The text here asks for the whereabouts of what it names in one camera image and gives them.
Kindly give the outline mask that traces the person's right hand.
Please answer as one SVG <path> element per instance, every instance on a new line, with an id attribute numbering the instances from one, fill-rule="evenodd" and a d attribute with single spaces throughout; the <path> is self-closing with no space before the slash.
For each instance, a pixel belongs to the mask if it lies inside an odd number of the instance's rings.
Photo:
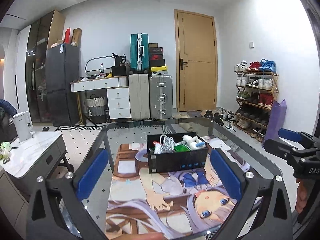
<path id="1" fill-rule="evenodd" d="M 300 214 L 306 207 L 310 192 L 312 191 L 313 181 L 308 179 L 296 179 L 297 195 L 295 210 Z"/>

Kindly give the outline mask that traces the person's left hand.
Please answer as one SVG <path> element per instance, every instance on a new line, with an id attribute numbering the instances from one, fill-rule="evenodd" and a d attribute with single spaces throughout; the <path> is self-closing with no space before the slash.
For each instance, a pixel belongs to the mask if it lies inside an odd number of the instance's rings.
<path id="1" fill-rule="evenodd" d="M 152 232 L 145 234 L 126 234 L 113 238 L 113 240 L 163 240 L 164 235 L 160 232 Z"/>

